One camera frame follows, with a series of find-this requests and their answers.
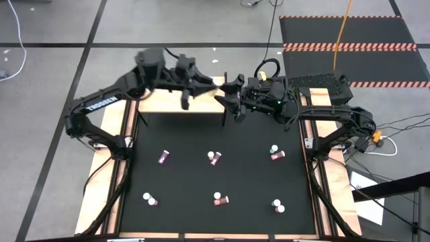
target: orange cable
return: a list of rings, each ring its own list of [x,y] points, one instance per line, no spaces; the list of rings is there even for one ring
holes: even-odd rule
[[[349,0],[347,12],[345,13],[345,17],[343,17],[341,31],[339,31],[339,35],[337,36],[336,49],[335,49],[335,58],[333,59],[333,70],[336,70],[337,49],[339,48],[339,43],[341,41],[343,28],[345,27],[345,23],[347,22],[347,18],[348,18],[348,15],[349,15],[349,10],[351,9],[351,5],[352,5],[352,0]]]

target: white paper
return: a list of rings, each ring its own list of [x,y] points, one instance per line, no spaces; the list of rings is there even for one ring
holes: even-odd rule
[[[351,185],[356,187],[357,189],[366,188],[368,186],[373,186],[376,184],[378,184],[376,181],[362,176],[354,171],[351,174]],[[383,206],[385,198],[380,198],[376,201],[378,201]],[[356,202],[355,208],[357,210],[358,216],[372,221],[373,223],[376,223],[378,225],[382,225],[384,209],[378,204],[376,204],[374,201],[368,200],[363,202]]]

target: wooden board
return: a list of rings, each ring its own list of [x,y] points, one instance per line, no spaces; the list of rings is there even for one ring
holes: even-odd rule
[[[329,92],[325,88],[310,89],[310,100],[316,106],[330,106]],[[337,129],[335,121],[316,121],[318,135],[325,137]],[[345,163],[343,153],[340,150],[332,150],[330,158]],[[361,228],[355,209],[354,199],[349,185],[349,177],[346,168],[333,160],[325,161],[325,170],[329,184],[331,202],[345,222],[353,231],[361,235]],[[343,236],[342,231],[337,227],[339,236]]]
[[[125,107],[126,101],[116,102],[106,107],[101,121],[101,129],[112,135],[119,134]],[[101,149],[96,152],[89,174],[93,173],[109,157],[110,152],[108,149]],[[88,183],[75,233],[82,233],[87,229],[105,206],[113,170],[114,160],[111,160]]]
[[[224,82],[223,77],[216,78],[217,82]],[[311,89],[311,100],[314,105],[330,105],[329,95],[326,89]],[[128,125],[126,129],[126,134],[131,134],[132,130],[132,117],[135,103],[132,102],[132,107],[130,108],[130,118],[128,120]],[[201,112],[208,112],[207,108],[210,105],[202,105],[200,108],[195,109],[201,110]],[[160,112],[162,108],[169,106],[159,106],[157,108],[157,112]],[[122,118],[124,115],[125,102],[118,102],[116,104],[110,105],[106,108],[105,114],[103,116],[103,122],[101,128],[109,132],[110,134],[119,134],[122,124]],[[141,112],[145,112],[146,106],[139,105],[139,110]],[[177,112],[175,108],[170,108],[170,112]],[[213,112],[220,112],[218,108],[214,108]],[[336,130],[335,122],[327,122],[327,121],[317,121],[316,126],[318,128],[318,133],[320,136],[326,136],[332,131]],[[310,122],[306,122],[306,127],[310,130]],[[90,173],[97,169],[108,157],[109,151],[100,150],[98,151],[93,158],[93,164],[91,166]],[[341,151],[332,151],[330,153],[330,157],[343,162],[343,154]],[[351,188],[349,187],[349,178],[346,169],[335,163],[334,161],[326,161],[325,163],[327,179],[330,187],[330,193],[333,205],[339,211],[340,215],[345,219],[345,221],[349,224],[349,226],[356,232],[361,234],[361,229],[358,222],[357,213],[355,211],[355,205],[351,193]],[[110,181],[112,178],[114,162],[110,161],[103,169],[99,171],[97,175],[89,182],[87,186],[87,192],[85,193],[83,204],[81,207],[81,212],[79,215],[76,233],[80,233],[84,231],[95,219],[95,217],[99,214],[99,211],[103,208],[106,203],[106,198],[108,195],[108,190],[110,186]],[[124,164],[122,163],[119,170],[119,176],[117,179],[117,184],[122,177],[122,170],[124,168]],[[328,227],[328,217],[327,211],[325,210],[322,203],[322,216],[323,216],[323,224],[326,231],[326,234],[329,234]],[[109,233],[114,232],[115,221],[117,217],[118,211],[118,201],[112,208],[112,212],[110,214],[110,223],[107,231]],[[178,238],[178,233],[121,233],[122,237],[152,237],[152,238]],[[231,238],[231,239],[268,239],[268,235],[213,235],[213,234],[185,234],[185,238]],[[318,239],[318,235],[275,235],[276,239]]]
[[[213,77],[214,83],[222,85],[224,77]],[[219,104],[215,99],[215,95],[224,95],[224,92],[217,89],[199,95],[196,98],[189,98],[189,110],[181,108],[181,94],[180,91],[172,91],[169,93],[167,90],[155,90],[154,93],[141,102],[139,111],[149,112],[197,112],[197,113],[224,113],[224,107]]]
[[[307,101],[306,101],[306,97],[305,96],[302,96],[301,98],[300,98],[300,101],[302,102],[302,106],[307,106],[308,105],[308,103],[307,103]],[[305,120],[304,121],[304,125],[305,125],[305,127],[300,127],[300,129],[302,129],[302,128],[306,128],[306,137],[307,138],[313,138],[313,133],[312,133],[312,124],[310,123],[310,121],[309,120]],[[305,137],[303,137],[303,136],[301,136],[301,138],[302,138],[302,147],[303,147],[303,153],[304,153],[304,155],[306,156],[306,151],[305,151],[305,148],[304,148],[304,138]],[[307,164],[306,164],[306,161],[303,161],[303,162],[305,162],[305,166],[306,166],[306,172],[310,172],[309,170],[308,170],[308,166],[307,166]],[[316,162],[313,162],[312,163],[312,166],[313,167],[316,167]],[[321,185],[321,177],[320,177],[320,169],[319,169],[319,167],[317,167],[316,169],[315,169],[315,178],[316,178],[316,180],[317,180],[317,182],[318,182],[318,184],[320,184]],[[308,177],[308,181],[309,181],[309,189],[312,189],[312,186],[310,185],[310,180],[309,180],[309,177]],[[326,209],[326,207],[324,206],[324,204],[323,204],[323,201],[321,201],[321,199],[320,198],[313,198],[312,197],[312,199],[318,199],[318,203],[319,203],[319,207],[320,207],[320,214],[321,214],[321,223],[322,223],[322,229],[324,230],[324,234],[325,235],[331,235],[331,230],[330,230],[330,222],[329,222],[329,214],[328,214],[328,212],[327,212],[327,209]],[[315,212],[316,212],[316,210],[317,210],[317,208],[315,208],[315,206],[313,205],[313,203],[312,203],[312,207],[313,207],[313,209],[314,209],[314,214],[315,214]],[[315,231],[318,231],[318,228],[317,228],[317,224],[316,224],[316,217],[315,217],[315,220],[314,220],[315,222]]]

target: logo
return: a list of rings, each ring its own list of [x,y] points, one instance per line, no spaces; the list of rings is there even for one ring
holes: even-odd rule
[[[89,111],[94,111],[94,110],[97,110],[97,109],[99,109],[99,108],[102,108],[102,107],[104,107],[104,106],[106,106],[106,105],[108,105],[108,104],[111,104],[111,103],[113,103],[113,102],[116,102],[116,101],[118,101],[118,98],[116,98],[116,97],[109,97],[109,98],[107,98],[106,100],[103,100],[103,101],[101,101],[101,102],[98,102],[98,103],[96,103],[96,104],[93,104],[93,105],[91,105],[91,106],[89,106],[88,108],[86,108],[87,110],[89,110]]]

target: orange connector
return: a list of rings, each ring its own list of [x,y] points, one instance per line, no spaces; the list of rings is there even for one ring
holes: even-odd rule
[[[378,130],[378,131],[376,131],[376,132],[372,135],[372,140],[373,140],[375,143],[378,143],[378,142],[379,142],[379,140],[381,139],[381,136],[382,136],[382,131],[381,131],[381,130]]]

